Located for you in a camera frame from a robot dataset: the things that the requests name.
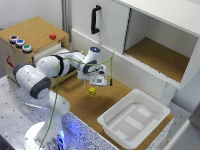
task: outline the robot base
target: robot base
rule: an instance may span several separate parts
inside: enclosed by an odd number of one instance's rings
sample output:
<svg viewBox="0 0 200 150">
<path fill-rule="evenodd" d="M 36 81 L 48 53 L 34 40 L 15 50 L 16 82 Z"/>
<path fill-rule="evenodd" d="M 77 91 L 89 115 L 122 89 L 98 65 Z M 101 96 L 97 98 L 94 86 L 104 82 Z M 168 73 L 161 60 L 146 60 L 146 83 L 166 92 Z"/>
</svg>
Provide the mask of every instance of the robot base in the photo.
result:
<svg viewBox="0 0 200 150">
<path fill-rule="evenodd" d="M 42 128 L 44 125 L 44 122 L 37 123 L 33 125 L 25 134 L 24 137 L 24 149 L 25 150 L 39 150 L 40 143 L 35 140 L 35 137 L 37 136 L 37 133 L 39 130 Z M 69 144 L 69 138 L 65 138 L 65 144 L 66 147 Z M 40 150 L 54 150 L 53 147 L 52 149 L 46 145 L 45 147 L 40 148 Z"/>
</svg>

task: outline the brown box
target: brown box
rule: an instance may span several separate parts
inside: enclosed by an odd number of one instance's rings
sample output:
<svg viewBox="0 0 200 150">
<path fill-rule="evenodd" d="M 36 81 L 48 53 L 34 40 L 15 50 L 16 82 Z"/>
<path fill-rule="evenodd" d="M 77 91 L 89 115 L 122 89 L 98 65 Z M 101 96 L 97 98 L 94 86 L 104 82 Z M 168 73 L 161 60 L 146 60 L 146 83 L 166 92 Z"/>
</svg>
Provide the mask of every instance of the brown box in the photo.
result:
<svg viewBox="0 0 200 150">
<path fill-rule="evenodd" d="M 56 39 L 50 39 L 50 34 L 56 34 Z M 31 53 L 23 53 L 22 49 L 18 49 L 15 45 L 10 44 L 10 36 L 17 35 L 19 39 L 25 40 L 26 44 L 32 46 Z M 56 26 L 43 20 L 40 17 L 35 17 L 30 20 L 21 22 L 12 27 L 0 31 L 0 49 L 2 59 L 7 75 L 15 80 L 13 76 L 13 68 L 20 62 L 28 62 L 34 66 L 33 58 L 37 54 L 61 43 L 62 47 L 69 49 L 69 35 Z M 59 82 L 66 79 L 68 76 L 59 78 Z M 52 85 L 56 84 L 56 79 L 52 78 Z"/>
</svg>

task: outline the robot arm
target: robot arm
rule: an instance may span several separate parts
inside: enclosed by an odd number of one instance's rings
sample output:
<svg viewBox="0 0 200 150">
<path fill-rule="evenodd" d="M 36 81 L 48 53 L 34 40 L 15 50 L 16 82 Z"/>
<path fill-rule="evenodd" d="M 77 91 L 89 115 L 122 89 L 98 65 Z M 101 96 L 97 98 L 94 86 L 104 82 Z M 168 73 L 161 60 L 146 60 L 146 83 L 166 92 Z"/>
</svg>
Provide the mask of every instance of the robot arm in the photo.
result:
<svg viewBox="0 0 200 150">
<path fill-rule="evenodd" d="M 20 63 L 15 66 L 13 74 L 22 88 L 21 91 L 25 91 L 24 94 L 30 95 L 34 99 L 44 99 L 50 91 L 50 78 L 57 77 L 59 61 L 59 76 L 66 75 L 72 65 L 78 69 L 79 79 L 90 80 L 90 83 L 96 86 L 107 86 L 106 66 L 86 65 L 100 64 L 100 60 L 100 49 L 91 47 L 86 56 L 78 51 L 71 51 L 43 57 L 37 62 L 36 68 L 27 63 Z"/>
</svg>

